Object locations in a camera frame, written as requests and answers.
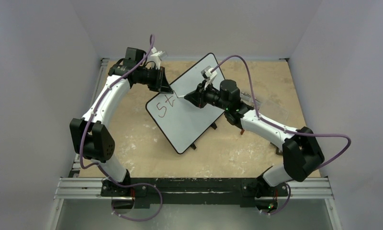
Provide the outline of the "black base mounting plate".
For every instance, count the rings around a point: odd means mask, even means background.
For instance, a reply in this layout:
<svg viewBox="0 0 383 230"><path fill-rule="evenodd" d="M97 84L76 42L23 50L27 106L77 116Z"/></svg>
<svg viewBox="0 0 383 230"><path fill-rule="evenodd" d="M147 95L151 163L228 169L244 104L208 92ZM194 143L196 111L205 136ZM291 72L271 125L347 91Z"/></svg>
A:
<svg viewBox="0 0 383 230"><path fill-rule="evenodd" d="M135 208L151 204L238 205L275 209L278 198L289 194L287 184L269 187L257 178L130 178L115 185L103 179L101 196L127 197Z"/></svg>

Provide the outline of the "black metal clamp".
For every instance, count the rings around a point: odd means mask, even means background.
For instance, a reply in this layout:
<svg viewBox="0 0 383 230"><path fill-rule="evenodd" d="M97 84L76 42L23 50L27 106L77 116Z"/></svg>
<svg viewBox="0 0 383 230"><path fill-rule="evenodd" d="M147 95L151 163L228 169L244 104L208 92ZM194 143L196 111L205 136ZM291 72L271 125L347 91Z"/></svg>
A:
<svg viewBox="0 0 383 230"><path fill-rule="evenodd" d="M278 156L283 155L283 145L275 145L273 143L270 143L273 147L275 147L275 154Z"/></svg>

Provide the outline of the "clear plastic screw box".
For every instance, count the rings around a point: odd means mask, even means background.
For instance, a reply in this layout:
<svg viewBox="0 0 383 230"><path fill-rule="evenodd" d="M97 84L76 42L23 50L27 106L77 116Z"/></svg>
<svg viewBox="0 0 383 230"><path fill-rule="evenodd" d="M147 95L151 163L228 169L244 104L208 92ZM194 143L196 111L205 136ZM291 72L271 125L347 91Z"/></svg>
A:
<svg viewBox="0 0 383 230"><path fill-rule="evenodd" d="M264 116L279 123L285 123L287 121L288 111L269 97L262 94L256 95L255 102L259 112Z"/></svg>

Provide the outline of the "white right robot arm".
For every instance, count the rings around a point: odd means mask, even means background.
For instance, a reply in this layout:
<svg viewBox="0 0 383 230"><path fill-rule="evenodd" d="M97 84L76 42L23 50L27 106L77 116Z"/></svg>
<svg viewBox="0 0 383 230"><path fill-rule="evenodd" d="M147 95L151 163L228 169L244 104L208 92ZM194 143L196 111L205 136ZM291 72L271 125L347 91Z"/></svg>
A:
<svg viewBox="0 0 383 230"><path fill-rule="evenodd" d="M219 89L204 80L183 98L198 108L209 104L224 110L228 123L265 138L282 151L283 163L270 167L258 177L257 188L263 195L269 195L281 183L302 182L325 160L311 129L283 126L259 114L242 101L240 89L233 80L223 80Z"/></svg>

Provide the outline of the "aluminium extrusion rail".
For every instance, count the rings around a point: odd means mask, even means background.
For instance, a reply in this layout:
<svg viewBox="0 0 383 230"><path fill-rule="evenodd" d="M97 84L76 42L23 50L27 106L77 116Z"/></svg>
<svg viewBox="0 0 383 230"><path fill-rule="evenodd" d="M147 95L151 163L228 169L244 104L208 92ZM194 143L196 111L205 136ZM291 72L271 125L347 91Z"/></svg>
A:
<svg viewBox="0 0 383 230"><path fill-rule="evenodd" d="M102 178L61 178L59 179L54 199L101 199ZM327 178L309 178L303 182L288 182L293 199L332 199L334 198ZM164 191L162 194L222 194L219 189L181 188Z"/></svg>

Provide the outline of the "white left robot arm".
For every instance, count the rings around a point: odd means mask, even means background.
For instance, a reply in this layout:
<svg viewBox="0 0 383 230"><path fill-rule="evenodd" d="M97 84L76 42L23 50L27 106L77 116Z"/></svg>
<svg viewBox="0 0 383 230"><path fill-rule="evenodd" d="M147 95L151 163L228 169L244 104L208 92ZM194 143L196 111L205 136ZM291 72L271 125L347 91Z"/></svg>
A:
<svg viewBox="0 0 383 230"><path fill-rule="evenodd" d="M96 166L113 182L113 191L125 196L131 191L129 171L114 156L115 141L108 127L119 103L135 84L150 91L173 94L161 61L166 55L155 47L146 52L127 48L125 57L108 71L106 83L90 109L69 124L75 152L82 169Z"/></svg>

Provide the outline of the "white whiteboard black frame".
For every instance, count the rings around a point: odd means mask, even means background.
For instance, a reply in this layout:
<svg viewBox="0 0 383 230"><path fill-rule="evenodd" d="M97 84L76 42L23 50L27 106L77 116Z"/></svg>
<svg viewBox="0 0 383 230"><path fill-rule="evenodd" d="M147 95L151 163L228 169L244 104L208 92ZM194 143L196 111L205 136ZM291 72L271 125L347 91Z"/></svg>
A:
<svg viewBox="0 0 383 230"><path fill-rule="evenodd" d="M204 79L203 69L217 65L215 55L206 54L170 82L173 94L159 93L146 103L147 112L178 154L194 147L195 141L224 113L212 105L200 109L183 98L177 98L196 89Z"/></svg>

